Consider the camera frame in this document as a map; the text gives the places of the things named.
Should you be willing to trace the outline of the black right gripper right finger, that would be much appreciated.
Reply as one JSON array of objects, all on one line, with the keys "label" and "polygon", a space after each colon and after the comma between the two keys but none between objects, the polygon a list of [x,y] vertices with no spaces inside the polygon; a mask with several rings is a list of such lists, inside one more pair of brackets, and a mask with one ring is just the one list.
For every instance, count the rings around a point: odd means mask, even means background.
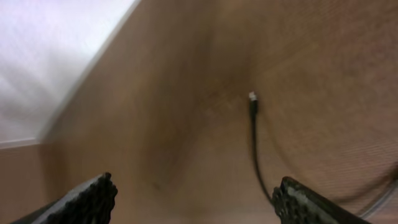
[{"label": "black right gripper right finger", "polygon": [[272,194],[282,224],[370,224],[291,177],[283,177]]}]

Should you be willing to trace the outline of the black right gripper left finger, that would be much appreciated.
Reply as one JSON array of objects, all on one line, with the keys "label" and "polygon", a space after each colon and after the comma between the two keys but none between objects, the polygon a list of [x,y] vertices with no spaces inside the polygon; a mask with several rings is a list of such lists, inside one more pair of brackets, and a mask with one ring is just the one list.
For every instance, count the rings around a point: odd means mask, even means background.
[{"label": "black right gripper left finger", "polygon": [[12,224],[109,224],[117,194],[105,172]]}]

